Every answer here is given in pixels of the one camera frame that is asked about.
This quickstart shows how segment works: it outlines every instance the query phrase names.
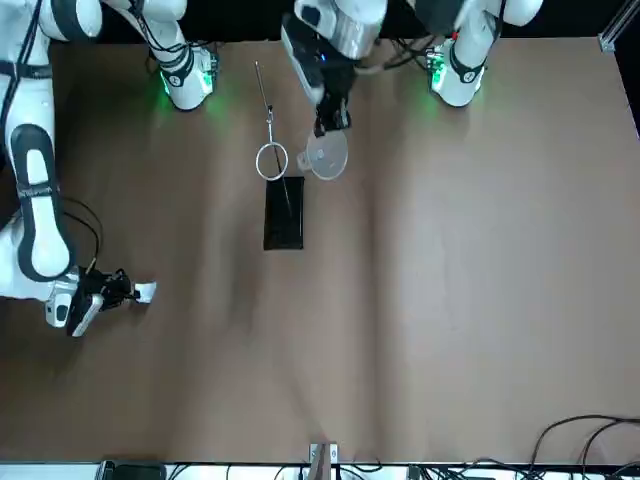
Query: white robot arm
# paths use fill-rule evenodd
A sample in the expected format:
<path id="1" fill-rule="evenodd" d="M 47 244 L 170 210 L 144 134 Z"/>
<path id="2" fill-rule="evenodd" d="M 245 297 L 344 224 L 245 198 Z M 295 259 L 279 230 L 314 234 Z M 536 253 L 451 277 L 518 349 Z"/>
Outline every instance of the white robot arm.
<path id="1" fill-rule="evenodd" d="M 442 62 L 432 76 L 432 90 L 451 106 L 467 105 L 480 88 L 502 24 L 526 25 L 541 6 L 542 0 L 467 0 L 455 20 L 457 38 L 438 49 Z"/>
<path id="2" fill-rule="evenodd" d="M 0 1 L 0 131 L 22 212 L 17 262 L 36 282 L 64 275 L 74 261 L 60 219 L 49 42 L 91 38 L 101 23 L 97 0 Z"/>
<path id="3" fill-rule="evenodd" d="M 281 36 L 307 96 L 316 107 L 316 137 L 351 126 L 347 110 L 358 61 L 371 51 L 387 0 L 296 0 Z"/>
<path id="4" fill-rule="evenodd" d="M 133 284 L 75 265 L 61 221 L 54 159 L 50 39 L 95 37 L 98 0 L 0 0 L 0 132 L 20 211 L 0 230 L 0 296 L 45 302 L 46 319 L 80 336 L 98 311 L 151 300 L 155 284 Z"/>
<path id="5" fill-rule="evenodd" d="M 102 0 L 140 33 L 161 69 L 165 89 L 180 110 L 192 110 L 213 92 L 218 57 L 187 43 L 178 25 L 187 0 Z"/>

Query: cable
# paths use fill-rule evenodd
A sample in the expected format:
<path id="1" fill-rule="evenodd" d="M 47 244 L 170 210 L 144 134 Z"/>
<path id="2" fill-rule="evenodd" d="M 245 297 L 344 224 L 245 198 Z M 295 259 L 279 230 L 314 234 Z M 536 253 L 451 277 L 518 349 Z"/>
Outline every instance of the cable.
<path id="1" fill-rule="evenodd" d="M 284 469 L 285 469 L 285 468 L 287 468 L 288 466 L 289 466 L 289 465 L 283 465 L 283 466 L 281 466 L 281 467 L 278 469 L 278 471 L 276 472 L 276 474 L 274 475 L 273 480 L 277 480 L 277 479 L 278 479 L 278 475 L 280 475 L 280 474 L 284 471 Z"/>
<path id="2" fill-rule="evenodd" d="M 355 468 L 356 470 L 358 470 L 361 473 L 376 473 L 376 472 L 379 472 L 380 470 L 382 470 L 382 464 L 380 463 L 380 460 L 378 458 L 376 458 L 376 463 L 378 465 L 373 467 L 373 468 L 362 468 L 362 467 L 360 467 L 358 465 L 351 465 L 351 467 Z"/>
<path id="3" fill-rule="evenodd" d="M 147 41 L 147 43 L 151 46 L 151 48 L 159 52 L 179 53 L 180 51 L 184 50 L 187 47 L 204 47 L 205 45 L 209 44 L 209 42 L 207 41 L 184 42 L 184 43 L 175 43 L 170 47 L 164 47 L 160 44 L 156 36 L 153 34 L 153 32 L 151 31 L 151 28 L 149 28 L 147 19 L 144 18 L 143 15 L 136 17 L 136 20 L 138 21 L 138 25 L 140 26 L 140 31 L 142 32 L 143 37 L 145 37 L 145 40 Z"/>
<path id="4" fill-rule="evenodd" d="M 338 471 L 342 470 L 343 472 L 347 472 L 349 475 L 354 476 L 358 480 L 364 480 L 364 477 L 362 475 L 360 475 L 359 473 L 354 472 L 353 470 L 349 470 L 348 468 L 341 467 L 340 465 L 338 465 L 337 468 L 338 468 Z"/>
<path id="5" fill-rule="evenodd" d="M 542 441 L 547 436 L 547 434 L 561 425 L 565 425 L 567 423 L 577 422 L 580 420 L 610 420 L 611 422 L 622 422 L 622 423 L 633 423 L 640 425 L 640 418 L 624 418 L 624 417 L 615 417 L 612 415 L 600 415 L 600 414 L 590 414 L 590 415 L 577 415 L 575 417 L 565 418 L 564 420 L 560 420 L 558 422 L 552 423 L 547 428 L 545 428 L 538 440 L 536 441 L 535 447 L 533 449 L 533 453 L 531 454 L 531 460 L 529 462 L 529 471 L 531 471 L 536 463 L 538 458 L 538 453 L 540 452 L 540 446 L 542 445 Z"/>
<path id="6" fill-rule="evenodd" d="M 102 222 L 100 221 L 100 217 L 98 217 L 96 212 L 94 212 L 93 209 L 89 205 L 84 203 L 82 200 L 77 200 L 75 198 L 65 197 L 65 196 L 63 196 L 61 198 L 65 202 L 74 203 L 74 204 L 78 205 L 79 207 L 83 208 L 96 221 L 96 223 L 98 224 L 98 231 L 100 232 L 100 248 L 98 249 L 98 254 L 99 254 L 100 251 L 102 250 L 102 245 L 104 245 L 104 226 L 102 225 Z"/>
<path id="7" fill-rule="evenodd" d="M 95 228 L 93 228 L 87 222 L 82 220 L 80 217 L 76 217 L 72 213 L 63 212 L 63 214 L 65 216 L 69 217 L 70 219 L 75 220 L 80 225 L 84 225 L 93 234 L 93 238 L 95 240 L 95 247 L 94 247 L 93 262 L 92 263 L 95 263 L 95 261 L 98 259 L 98 254 L 100 253 L 100 239 L 98 238 L 98 233 L 96 232 Z"/>
<path id="8" fill-rule="evenodd" d="M 171 472 L 171 475 L 169 475 L 169 478 L 167 480 L 175 480 L 178 477 L 178 475 L 184 472 L 191 465 L 192 465 L 191 463 L 182 463 L 182 464 L 176 465 L 176 468 L 173 469 L 173 472 Z"/>
<path id="9" fill-rule="evenodd" d="M 593 432 L 593 434 L 591 435 L 591 437 L 589 437 L 589 440 L 585 444 L 584 448 L 582 449 L 581 464 L 582 464 L 583 478 L 586 476 L 586 473 L 587 473 L 587 457 L 589 456 L 589 450 L 591 449 L 591 445 L 596 440 L 596 438 L 599 435 L 601 435 L 604 431 L 609 430 L 610 428 L 613 428 L 617 425 L 640 426 L 640 423 L 635 420 L 620 419 L 620 420 L 613 421 L 611 423 L 607 423 L 606 425 L 603 425 L 602 427 L 598 428 L 595 432 Z"/>
<path id="10" fill-rule="evenodd" d="M 433 41 L 435 40 L 435 36 L 430 35 L 429 41 L 420 49 L 413 49 L 413 46 L 422 40 L 421 38 L 414 38 L 408 44 L 405 44 L 402 52 L 397 52 L 394 56 L 389 58 L 388 60 L 379 63 L 378 65 L 373 65 L 371 67 L 356 67 L 355 71 L 358 75 L 373 75 L 376 73 L 380 73 L 386 70 L 391 70 L 394 68 L 401 67 L 409 62 L 411 62 L 414 58 L 423 55 L 422 50 L 428 48 Z M 409 57 L 400 60 L 406 53 L 409 53 Z"/>
<path id="11" fill-rule="evenodd" d="M 607 477 L 619 477 L 620 474 L 622 472 L 624 472 L 625 470 L 627 470 L 628 468 L 632 468 L 632 467 L 639 467 L 640 466 L 640 461 L 636 460 L 634 462 L 629 462 L 626 465 L 621 466 L 618 470 L 616 470 L 615 472 L 613 472 L 611 475 L 606 475 Z"/>

